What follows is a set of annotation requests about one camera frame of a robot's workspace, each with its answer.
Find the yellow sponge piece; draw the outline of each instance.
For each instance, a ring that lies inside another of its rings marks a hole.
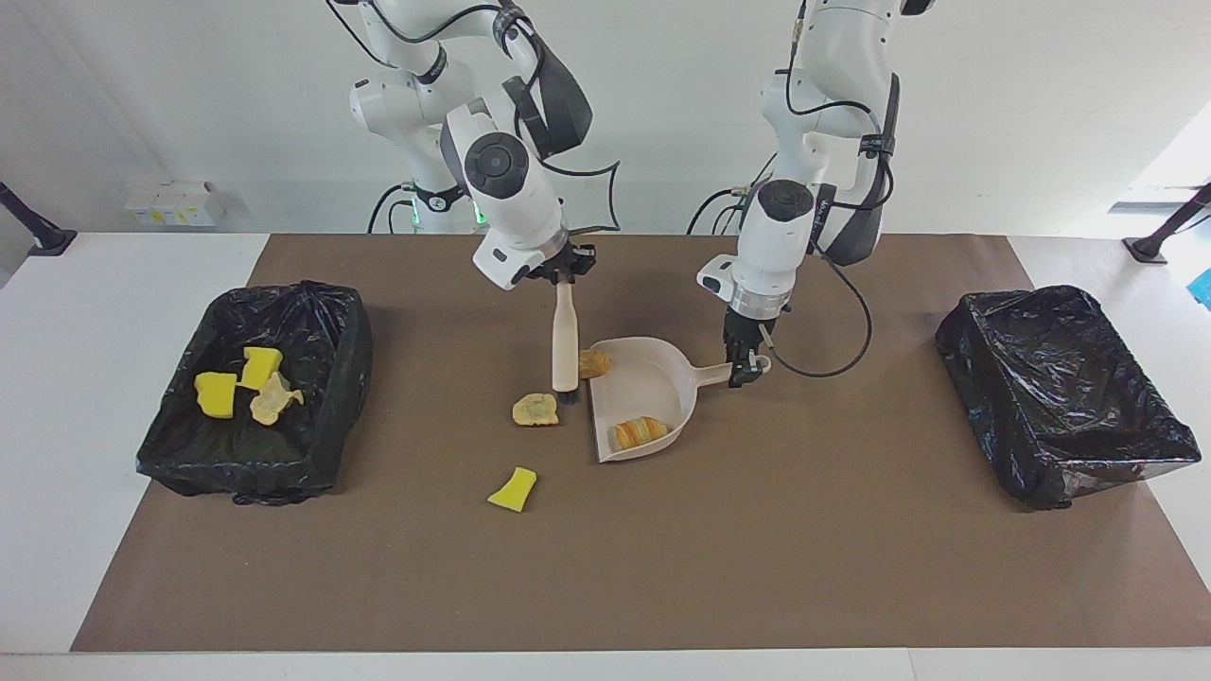
[[[515,468],[513,476],[509,479],[509,482],[505,482],[499,492],[488,497],[488,500],[500,508],[522,513],[526,498],[529,497],[529,491],[534,488],[535,482],[538,482],[536,473],[526,468]]]
[[[197,406],[211,418],[231,418],[235,416],[235,378],[234,373],[216,373],[208,371],[194,377],[194,390],[197,390]]]
[[[245,348],[243,359],[248,361],[245,362],[243,374],[236,385],[252,390],[264,388],[269,377],[282,366],[282,351],[275,348]]]

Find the black pole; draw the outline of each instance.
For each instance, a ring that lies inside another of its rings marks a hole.
[[[76,236],[74,229],[59,229],[57,224],[34,212],[2,182],[0,182],[0,205],[8,208],[8,212],[34,235],[30,256],[58,256],[67,251]]]
[[[1177,234],[1177,230],[1182,228],[1186,223],[1190,222],[1194,216],[1201,213],[1206,210],[1207,204],[1211,204],[1211,183],[1207,183],[1199,189],[1194,198],[1186,202],[1184,206],[1177,208],[1165,224],[1160,225],[1160,229],[1152,233],[1149,236],[1143,239],[1124,239],[1123,244],[1127,247],[1127,251],[1135,257],[1135,259],[1141,263],[1163,265],[1169,261],[1160,256],[1160,245],[1165,242],[1166,239]]]

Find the white dustpan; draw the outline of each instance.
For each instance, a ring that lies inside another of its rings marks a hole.
[[[593,344],[610,357],[606,376],[589,380],[593,401],[597,460],[619,462],[645,457],[672,445],[698,404],[698,389],[727,383],[731,365],[698,368],[675,345],[659,338],[615,338]],[[761,356],[762,371],[770,361]],[[668,435],[647,445],[620,450],[610,441],[614,427],[650,416],[668,425]]]

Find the trash bin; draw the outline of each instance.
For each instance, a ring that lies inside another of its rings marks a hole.
[[[237,389],[235,416],[197,406],[194,377],[239,374],[243,348],[277,348],[281,373],[304,404],[272,427],[252,419],[252,390]],[[206,309],[137,454],[137,470],[184,496],[225,492],[239,504],[282,505],[337,481],[345,437],[369,388],[371,327],[354,288],[302,281],[235,288]]]
[[[998,481],[1031,508],[1067,508],[1201,460],[1080,288],[964,296],[935,338]]]

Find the food item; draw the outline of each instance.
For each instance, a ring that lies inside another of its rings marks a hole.
[[[526,508],[526,499],[529,498],[530,490],[538,482],[538,474],[527,468],[515,468],[513,476],[505,482],[497,493],[488,497],[488,502],[503,509],[522,513]]]
[[[580,380],[606,376],[609,371],[609,355],[601,350],[580,350]]]
[[[558,425],[553,395],[534,393],[513,405],[513,423],[517,425]]]
[[[234,373],[207,371],[194,377],[194,390],[197,390],[197,406],[211,418],[231,418],[235,416],[235,379]]]
[[[291,384],[276,371],[269,374],[260,393],[252,399],[248,407],[252,410],[252,418],[262,425],[272,425],[292,402],[303,404],[303,391],[291,390]]]
[[[639,445],[654,442],[668,435],[668,427],[650,416],[631,419],[614,427],[614,437],[621,450],[632,450]]]
[[[282,366],[282,351],[275,348],[249,345],[243,349],[243,359],[248,361],[245,362],[243,373],[236,385],[251,390],[260,390],[269,380],[270,374]]]

